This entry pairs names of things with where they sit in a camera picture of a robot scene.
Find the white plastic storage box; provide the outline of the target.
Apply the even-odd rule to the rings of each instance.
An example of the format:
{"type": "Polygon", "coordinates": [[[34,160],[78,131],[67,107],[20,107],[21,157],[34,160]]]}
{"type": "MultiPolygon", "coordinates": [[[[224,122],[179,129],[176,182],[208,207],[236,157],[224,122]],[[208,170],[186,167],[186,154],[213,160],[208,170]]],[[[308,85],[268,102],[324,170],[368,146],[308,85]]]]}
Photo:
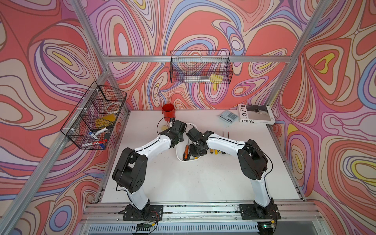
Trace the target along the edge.
{"type": "Polygon", "coordinates": [[[175,154],[176,158],[180,162],[188,162],[188,161],[197,161],[201,157],[200,156],[192,156],[190,151],[190,139],[187,138],[187,144],[185,145],[184,151],[182,153],[179,152],[178,147],[175,147],[175,154]]]}

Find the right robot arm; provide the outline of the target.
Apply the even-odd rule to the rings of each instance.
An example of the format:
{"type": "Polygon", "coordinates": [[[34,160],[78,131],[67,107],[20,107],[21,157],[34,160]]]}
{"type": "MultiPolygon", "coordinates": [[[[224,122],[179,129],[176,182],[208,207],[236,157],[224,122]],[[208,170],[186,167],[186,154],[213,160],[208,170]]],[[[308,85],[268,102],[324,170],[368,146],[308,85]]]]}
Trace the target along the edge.
{"type": "Polygon", "coordinates": [[[246,142],[231,140],[212,131],[201,133],[194,127],[188,131],[187,137],[192,142],[193,156],[204,156],[207,150],[213,149],[237,157],[241,172],[251,181],[256,208],[265,210],[272,205],[272,197],[268,193],[265,180],[268,158],[254,140],[246,142]]]}

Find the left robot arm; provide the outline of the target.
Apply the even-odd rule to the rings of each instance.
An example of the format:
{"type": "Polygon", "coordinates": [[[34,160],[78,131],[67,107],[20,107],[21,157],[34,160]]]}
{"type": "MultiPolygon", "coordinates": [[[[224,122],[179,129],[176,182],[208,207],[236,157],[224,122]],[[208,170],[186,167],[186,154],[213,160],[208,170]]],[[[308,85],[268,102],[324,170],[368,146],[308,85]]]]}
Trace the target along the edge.
{"type": "Polygon", "coordinates": [[[127,147],[122,151],[112,179],[116,182],[117,191],[126,192],[132,208],[142,211],[149,206],[150,200],[143,189],[148,162],[182,142],[186,128],[186,123],[176,120],[149,143],[135,149],[127,147]]]}

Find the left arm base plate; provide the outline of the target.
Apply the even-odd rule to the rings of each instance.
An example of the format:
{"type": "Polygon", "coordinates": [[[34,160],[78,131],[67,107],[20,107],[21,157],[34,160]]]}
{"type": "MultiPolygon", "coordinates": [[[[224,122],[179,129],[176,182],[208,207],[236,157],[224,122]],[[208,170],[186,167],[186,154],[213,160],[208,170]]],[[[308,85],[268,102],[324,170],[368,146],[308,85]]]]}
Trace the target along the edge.
{"type": "Polygon", "coordinates": [[[123,221],[160,221],[163,218],[163,205],[146,205],[143,210],[138,210],[132,205],[127,205],[118,214],[122,214],[123,221]]]}

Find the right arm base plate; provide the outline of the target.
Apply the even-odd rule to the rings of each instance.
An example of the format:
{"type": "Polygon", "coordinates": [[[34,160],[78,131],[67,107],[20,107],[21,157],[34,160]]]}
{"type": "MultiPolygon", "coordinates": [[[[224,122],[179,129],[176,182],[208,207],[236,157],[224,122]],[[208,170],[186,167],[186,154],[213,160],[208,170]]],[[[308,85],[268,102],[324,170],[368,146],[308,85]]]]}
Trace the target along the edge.
{"type": "Polygon", "coordinates": [[[279,220],[281,215],[276,204],[272,202],[266,207],[258,204],[239,204],[238,209],[243,220],[279,220]]]}

